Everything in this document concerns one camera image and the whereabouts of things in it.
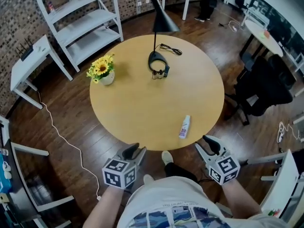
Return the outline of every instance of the white shirt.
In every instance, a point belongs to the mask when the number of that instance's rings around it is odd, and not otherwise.
[[[184,177],[168,177],[141,186],[130,197],[118,228],[286,228],[264,214],[249,219],[225,218],[202,187]]]

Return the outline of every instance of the standing person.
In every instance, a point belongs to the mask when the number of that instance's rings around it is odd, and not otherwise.
[[[200,1],[200,14],[194,17],[196,20],[205,22],[210,20],[214,8],[217,6],[218,0],[201,0]]]
[[[167,178],[145,175],[144,185],[130,197],[118,228],[286,228],[282,220],[262,213],[260,206],[233,179],[222,185],[234,218],[225,218],[211,202],[196,176],[161,154]],[[83,228],[112,228],[124,190],[108,187]]]

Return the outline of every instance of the brick wall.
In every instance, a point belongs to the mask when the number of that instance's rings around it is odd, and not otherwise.
[[[66,3],[68,0],[44,0],[52,1],[55,8]],[[142,6],[137,7],[136,0],[118,0],[121,20],[125,20],[137,14],[152,10],[152,4],[146,4],[141,0]],[[183,2],[184,0],[167,0],[166,4]],[[112,0],[103,0],[110,11],[114,11]],[[66,24],[84,16],[87,12],[98,8],[97,2],[90,3],[56,23],[57,29],[63,28]],[[17,95],[10,91],[10,72],[12,66],[18,60],[15,48],[24,38],[30,36],[33,42],[37,41],[44,34],[47,35],[54,49],[61,53],[53,34],[48,28],[42,16],[36,0],[0,0],[0,115],[6,115],[17,99]],[[50,61],[46,60],[38,68],[38,72],[31,75],[34,78]]]

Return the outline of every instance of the black shoe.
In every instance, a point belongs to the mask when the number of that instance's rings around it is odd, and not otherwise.
[[[194,17],[195,20],[198,20],[200,22],[205,22],[205,20],[201,19],[200,17]]]

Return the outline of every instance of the round wooden table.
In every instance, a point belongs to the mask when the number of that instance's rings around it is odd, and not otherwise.
[[[91,82],[90,98],[100,123],[116,138],[140,143],[148,150],[173,150],[194,143],[217,122],[224,104],[224,86],[211,59],[195,45],[171,36],[157,35],[182,51],[177,56],[157,48],[167,60],[167,78],[152,79],[148,57],[154,35],[124,41],[114,53],[115,79],[111,85]],[[162,62],[154,62],[156,70]],[[186,139],[179,138],[186,115],[191,116]]]

